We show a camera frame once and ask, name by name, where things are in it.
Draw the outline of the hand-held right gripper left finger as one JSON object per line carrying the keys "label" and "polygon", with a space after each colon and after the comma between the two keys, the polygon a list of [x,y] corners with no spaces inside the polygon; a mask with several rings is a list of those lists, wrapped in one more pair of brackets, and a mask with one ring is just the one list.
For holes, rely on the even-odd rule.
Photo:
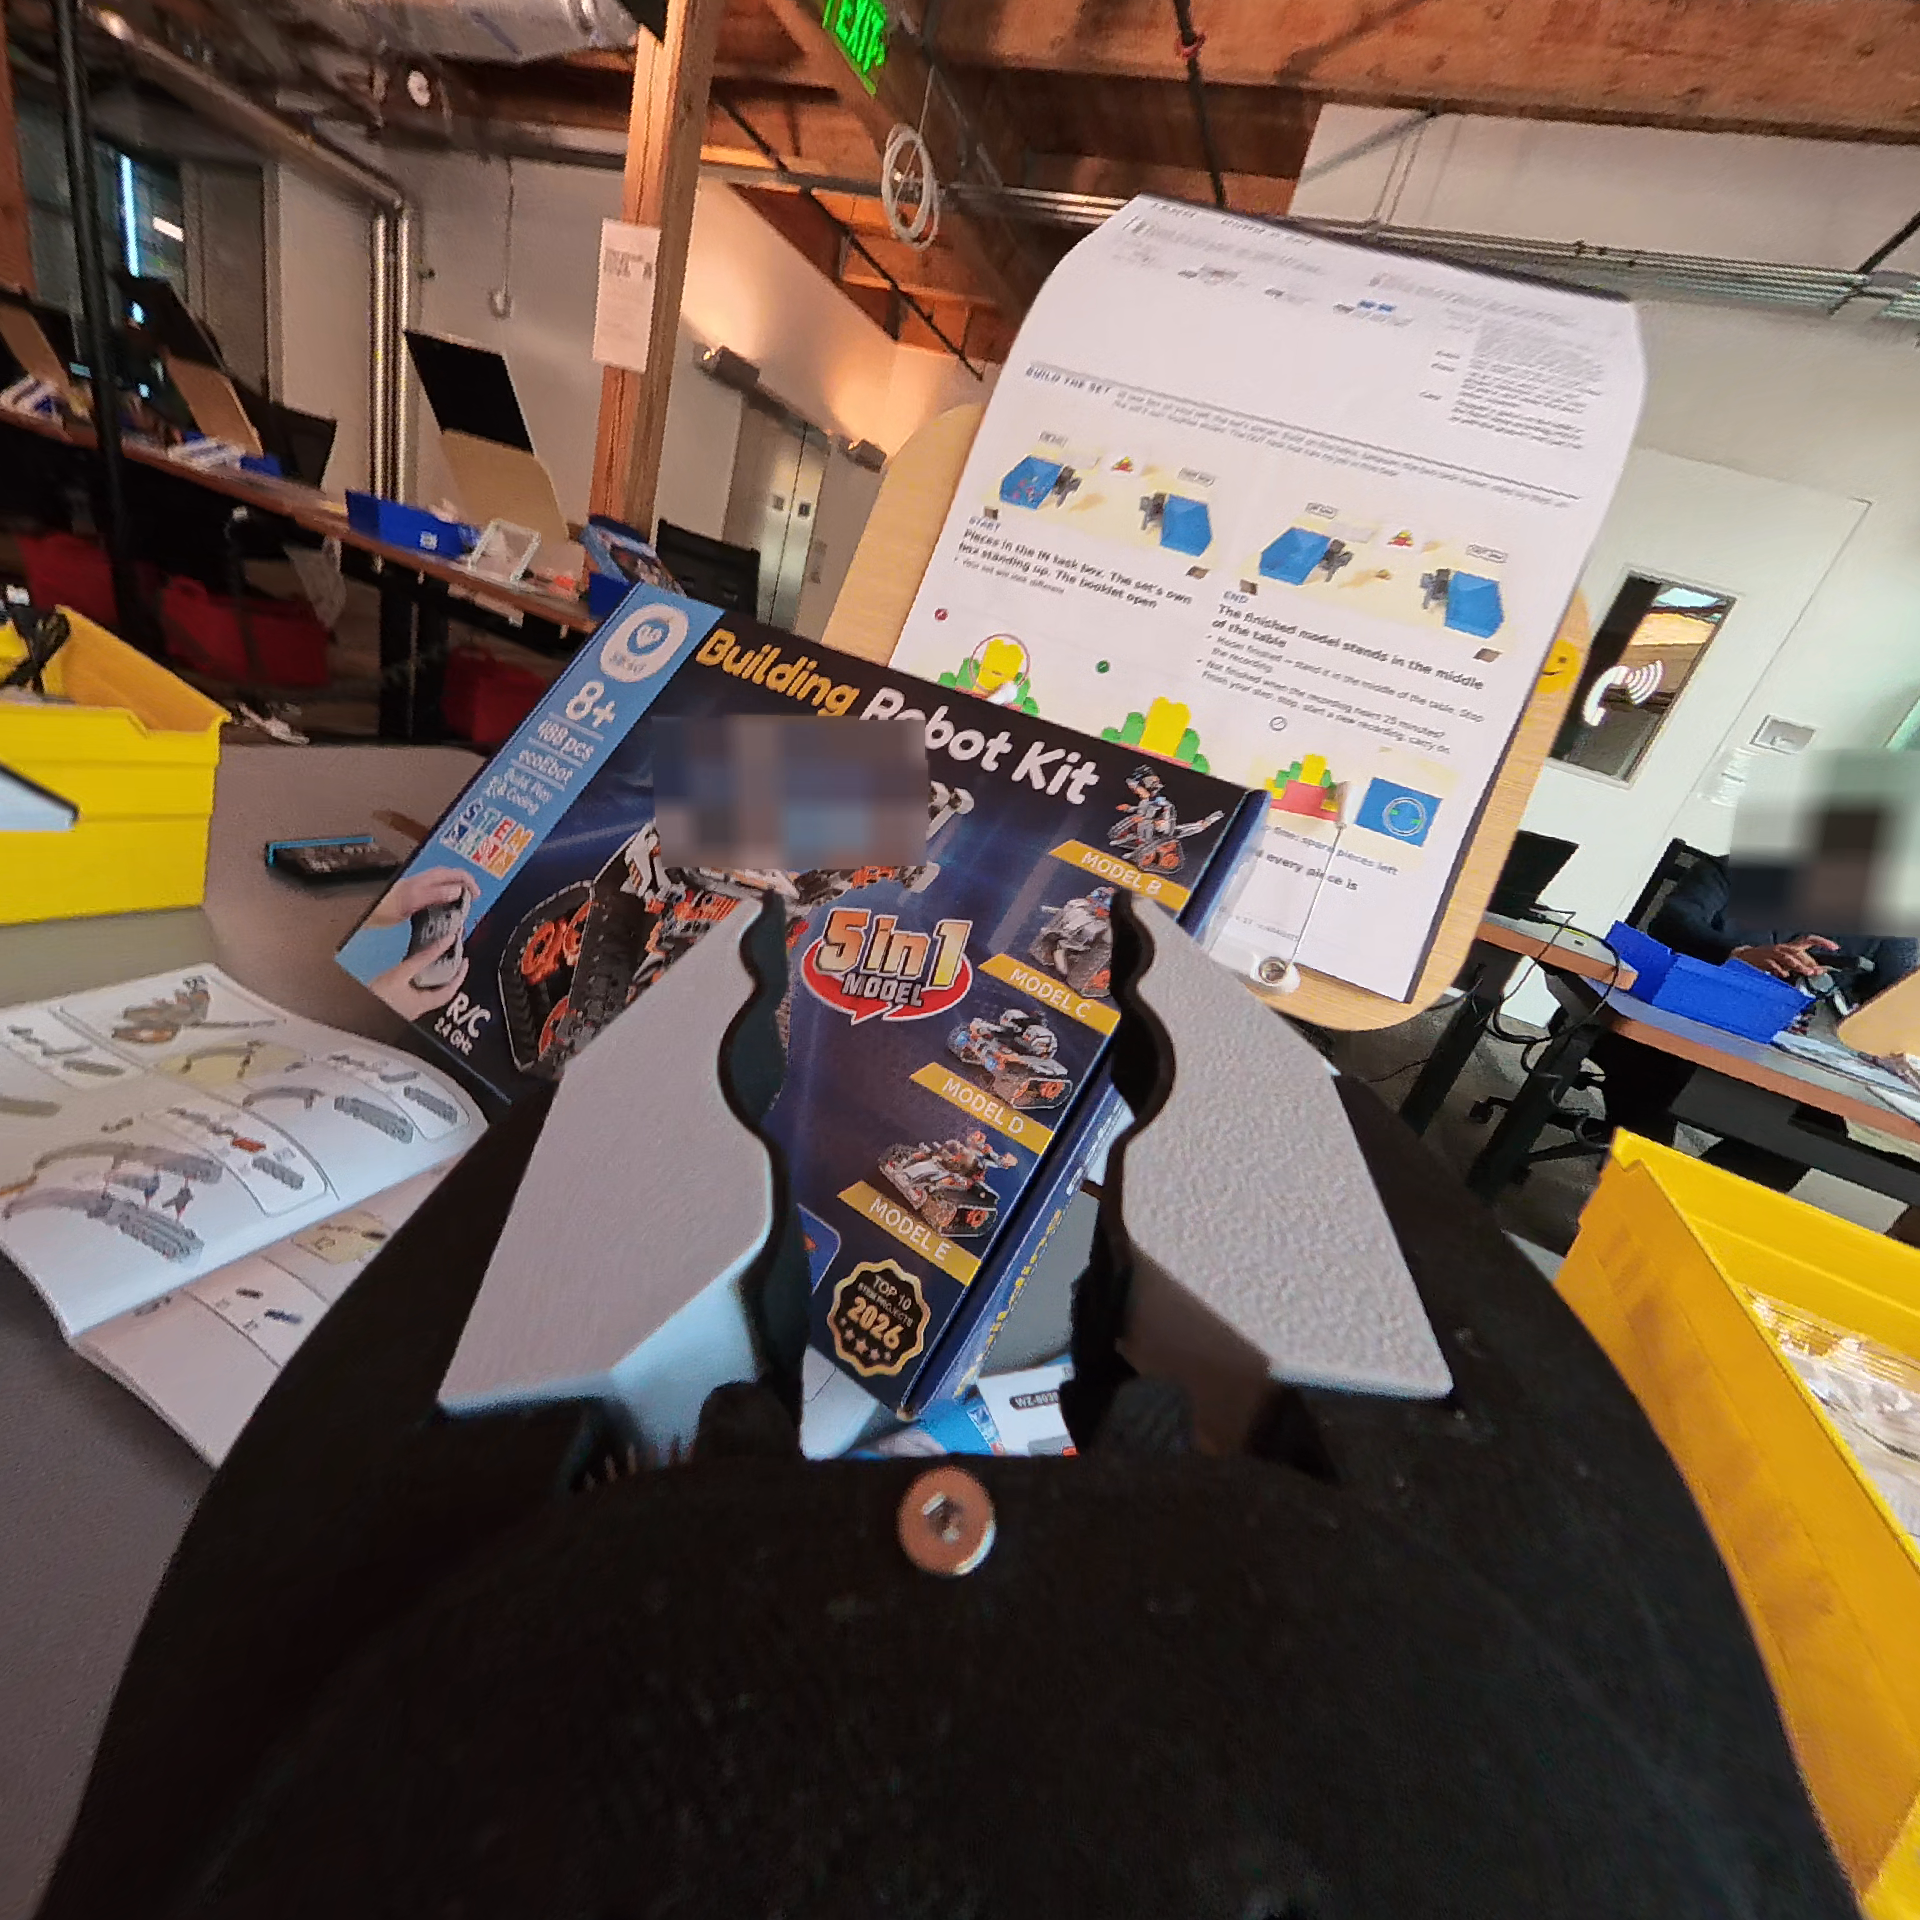
{"label": "hand-held right gripper left finger", "polygon": [[767,1135],[787,908],[733,906],[562,1072],[452,1351],[452,1415],[596,1402],[696,1422],[733,1385],[801,1410],[810,1278]]}

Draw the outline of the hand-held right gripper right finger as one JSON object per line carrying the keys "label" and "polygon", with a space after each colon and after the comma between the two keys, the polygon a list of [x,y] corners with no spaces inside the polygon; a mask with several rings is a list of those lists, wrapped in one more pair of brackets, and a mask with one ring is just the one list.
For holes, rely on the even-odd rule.
{"label": "hand-held right gripper right finger", "polygon": [[1190,1407],[1280,1386],[1412,1402],[1455,1381],[1320,1052],[1166,911],[1116,906],[1099,1212],[1099,1392]]}

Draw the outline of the red bags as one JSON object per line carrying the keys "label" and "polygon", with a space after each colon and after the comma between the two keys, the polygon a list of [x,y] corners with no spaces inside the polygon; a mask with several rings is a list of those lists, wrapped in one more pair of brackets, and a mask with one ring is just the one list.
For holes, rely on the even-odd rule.
{"label": "red bags", "polygon": [[[74,534],[13,536],[29,599],[118,631],[114,578],[105,548]],[[197,578],[137,564],[166,656],[204,678],[288,693],[328,687],[328,631],[305,602],[234,596]]]}

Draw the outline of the small black blue device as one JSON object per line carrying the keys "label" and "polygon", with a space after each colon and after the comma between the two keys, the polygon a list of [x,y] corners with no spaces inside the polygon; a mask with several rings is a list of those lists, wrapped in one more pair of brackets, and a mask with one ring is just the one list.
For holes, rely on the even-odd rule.
{"label": "small black blue device", "polygon": [[262,865],[301,886],[332,889],[394,878],[405,861],[371,832],[275,839],[262,847]]}

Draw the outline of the blue robot kit box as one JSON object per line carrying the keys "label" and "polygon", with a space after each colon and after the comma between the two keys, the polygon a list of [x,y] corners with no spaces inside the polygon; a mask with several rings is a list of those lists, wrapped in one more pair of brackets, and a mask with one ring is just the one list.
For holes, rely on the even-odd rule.
{"label": "blue robot kit box", "polygon": [[[673,868],[665,721],[924,735],[917,862]],[[1263,806],[1204,763],[1049,723],[660,588],[636,588],[429,832],[340,967],[501,1097],[548,1083],[752,894],[780,899],[770,1123],[812,1278],[802,1443],[844,1452],[978,1373],[1122,1114],[1116,900],[1197,940]]]}

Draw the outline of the printed cardboard sheet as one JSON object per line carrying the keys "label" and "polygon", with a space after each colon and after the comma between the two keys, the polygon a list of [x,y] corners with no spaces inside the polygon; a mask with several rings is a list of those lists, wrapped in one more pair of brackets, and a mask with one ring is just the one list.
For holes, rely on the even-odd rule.
{"label": "printed cardboard sheet", "polygon": [[852,1460],[1072,1457],[1076,1445],[1061,1404],[1063,1388],[1072,1377],[1069,1357],[988,1375],[957,1399],[941,1400],[919,1418],[879,1432],[848,1451],[848,1457]]}

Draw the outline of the white instruction booklet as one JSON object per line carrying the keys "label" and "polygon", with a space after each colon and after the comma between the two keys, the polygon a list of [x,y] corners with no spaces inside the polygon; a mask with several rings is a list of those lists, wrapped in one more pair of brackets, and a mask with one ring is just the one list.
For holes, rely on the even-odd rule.
{"label": "white instruction booklet", "polygon": [[5,1009],[2,1113],[5,1256],[213,1466],[487,1127],[219,971]]}

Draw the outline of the blue bin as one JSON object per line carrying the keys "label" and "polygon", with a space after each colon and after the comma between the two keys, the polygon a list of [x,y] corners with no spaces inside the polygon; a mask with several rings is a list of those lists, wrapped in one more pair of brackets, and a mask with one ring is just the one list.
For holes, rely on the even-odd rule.
{"label": "blue bin", "polygon": [[478,546],[481,529],[429,508],[363,490],[345,494],[349,529],[363,539],[440,564],[461,564]]}
{"label": "blue bin", "polygon": [[1679,955],[1630,924],[1614,923],[1605,940],[1635,971],[1628,998],[1747,1042],[1772,1044],[1813,1007],[1794,984],[1743,962],[1709,965]]}

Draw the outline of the yellow bin with bags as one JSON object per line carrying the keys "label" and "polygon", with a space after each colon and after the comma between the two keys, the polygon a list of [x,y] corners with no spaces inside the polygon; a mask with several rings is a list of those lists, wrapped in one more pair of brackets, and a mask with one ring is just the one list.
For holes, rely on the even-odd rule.
{"label": "yellow bin with bags", "polygon": [[1620,1133],[1559,1291],[1687,1479],[1838,1862],[1919,1915],[1916,1543],[1759,1301],[1916,1359],[1916,1251]]}

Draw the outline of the printed instruction sheet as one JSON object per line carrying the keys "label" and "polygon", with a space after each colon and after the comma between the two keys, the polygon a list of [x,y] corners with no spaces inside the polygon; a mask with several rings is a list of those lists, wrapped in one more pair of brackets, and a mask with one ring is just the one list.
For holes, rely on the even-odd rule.
{"label": "printed instruction sheet", "polygon": [[1229,962],[1412,1002],[1644,380],[1616,295],[1133,199],[1020,325],[894,662],[1258,792]]}

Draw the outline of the black cardboard sign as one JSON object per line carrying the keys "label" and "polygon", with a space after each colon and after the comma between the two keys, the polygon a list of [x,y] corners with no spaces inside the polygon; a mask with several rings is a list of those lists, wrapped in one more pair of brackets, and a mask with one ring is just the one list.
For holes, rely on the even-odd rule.
{"label": "black cardboard sign", "polygon": [[535,448],[506,359],[418,329],[402,338],[440,436],[459,516],[569,544],[557,482]]}

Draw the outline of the clear plastic bags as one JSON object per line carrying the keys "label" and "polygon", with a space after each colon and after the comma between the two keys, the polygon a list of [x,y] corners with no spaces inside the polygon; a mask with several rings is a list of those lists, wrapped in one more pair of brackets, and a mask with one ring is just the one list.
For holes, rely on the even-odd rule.
{"label": "clear plastic bags", "polygon": [[1752,1295],[1750,1306],[1887,1506],[1916,1538],[1916,1359],[1765,1295]]}

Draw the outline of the wooden display board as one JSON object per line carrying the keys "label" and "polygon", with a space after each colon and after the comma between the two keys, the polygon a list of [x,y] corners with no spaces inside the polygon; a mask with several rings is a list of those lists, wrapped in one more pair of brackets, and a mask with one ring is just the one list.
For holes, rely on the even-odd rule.
{"label": "wooden display board", "polygon": [[[967,402],[924,422],[888,461],[876,502],[828,615],[827,648],[859,660],[891,662],[924,583],[986,408]],[[1573,706],[1579,674],[1593,648],[1593,622],[1573,594],[1543,674],[1508,745],[1500,775],[1481,811],[1473,840],[1453,877],[1435,945],[1404,1000],[1308,971],[1294,988],[1256,983],[1255,994],[1277,1012],[1325,1030],[1358,1034],[1401,1027],[1448,992],[1478,940],[1495,886],[1524,823],[1524,809]]]}

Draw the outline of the white paper note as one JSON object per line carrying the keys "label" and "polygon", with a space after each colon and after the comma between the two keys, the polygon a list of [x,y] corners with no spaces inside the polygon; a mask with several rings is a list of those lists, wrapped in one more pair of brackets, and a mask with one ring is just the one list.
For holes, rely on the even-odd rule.
{"label": "white paper note", "polygon": [[590,355],[603,368],[645,373],[654,340],[660,228],[607,219],[598,234]]}

